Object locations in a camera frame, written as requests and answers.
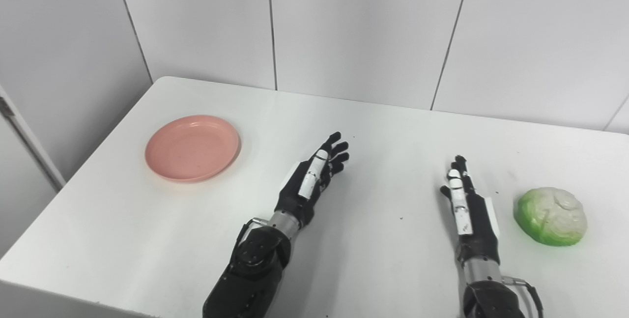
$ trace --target robotic arm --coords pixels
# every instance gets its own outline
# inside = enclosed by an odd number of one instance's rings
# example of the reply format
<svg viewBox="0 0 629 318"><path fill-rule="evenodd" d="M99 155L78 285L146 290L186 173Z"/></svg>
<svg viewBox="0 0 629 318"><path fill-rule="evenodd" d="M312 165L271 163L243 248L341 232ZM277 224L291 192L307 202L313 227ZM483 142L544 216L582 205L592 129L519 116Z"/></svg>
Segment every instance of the robotic arm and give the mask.
<svg viewBox="0 0 629 318"><path fill-rule="evenodd" d="M240 231L229 264L203 305L203 318L263 318L290 260L290 240L315 215L315 204L349 159L336 132L299 163L279 193L269 221L251 219Z"/></svg>
<svg viewBox="0 0 629 318"><path fill-rule="evenodd" d="M491 199L474 190L465 158L458 155L447 175L448 186L440 191L450 199L457 224L460 262L467 287L463 293L465 318L524 318L517 295L506 285L528 289L543 318L542 302L534 287L525 280L503 276L498 256L499 231Z"/></svg>

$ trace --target table surface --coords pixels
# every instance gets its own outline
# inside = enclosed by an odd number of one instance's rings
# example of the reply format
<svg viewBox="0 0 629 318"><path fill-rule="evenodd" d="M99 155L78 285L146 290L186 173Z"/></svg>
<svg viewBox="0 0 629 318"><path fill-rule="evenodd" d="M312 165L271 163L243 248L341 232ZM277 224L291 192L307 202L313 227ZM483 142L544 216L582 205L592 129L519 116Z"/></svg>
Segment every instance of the table surface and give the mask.
<svg viewBox="0 0 629 318"><path fill-rule="evenodd" d="M240 155L200 183L161 179L144 146L193 114L232 123ZM351 159L296 239L268 317L458 316L454 221L438 193L457 154L494 199L503 275L536 285L546 316L629 314L629 136L180 78L148 90L0 260L0 279L147 316L200 317L242 224L270 217L287 171L337 130ZM541 186L582 201L582 242L548 247L519 229L513 201Z"/></svg>

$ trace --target green cabbage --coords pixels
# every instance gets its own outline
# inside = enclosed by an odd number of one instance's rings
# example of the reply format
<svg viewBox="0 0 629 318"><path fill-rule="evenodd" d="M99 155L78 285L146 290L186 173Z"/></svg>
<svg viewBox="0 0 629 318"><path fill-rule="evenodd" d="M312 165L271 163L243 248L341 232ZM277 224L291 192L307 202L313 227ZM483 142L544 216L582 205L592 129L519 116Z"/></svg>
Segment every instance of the green cabbage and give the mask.
<svg viewBox="0 0 629 318"><path fill-rule="evenodd" d="M514 216L528 235L549 246L572 246L588 229L583 205L574 195L557 188L527 191L517 201Z"/></svg>

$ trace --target cable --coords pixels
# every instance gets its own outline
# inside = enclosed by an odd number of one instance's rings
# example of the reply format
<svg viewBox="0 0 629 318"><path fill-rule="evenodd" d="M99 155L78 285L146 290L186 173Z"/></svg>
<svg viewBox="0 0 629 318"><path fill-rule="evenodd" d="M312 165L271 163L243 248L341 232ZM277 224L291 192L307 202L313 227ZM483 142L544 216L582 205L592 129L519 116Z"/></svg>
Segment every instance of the cable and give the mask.
<svg viewBox="0 0 629 318"><path fill-rule="evenodd" d="M533 303L535 303L535 309L537 309L537 316L539 318L544 318L544 307L542 305L542 300L540 300L540 296L537 294L537 289L533 286L531 286L531 284L529 284L528 282L526 283L526 290L528 291L528 294L531 295L531 298L533 299Z"/></svg>

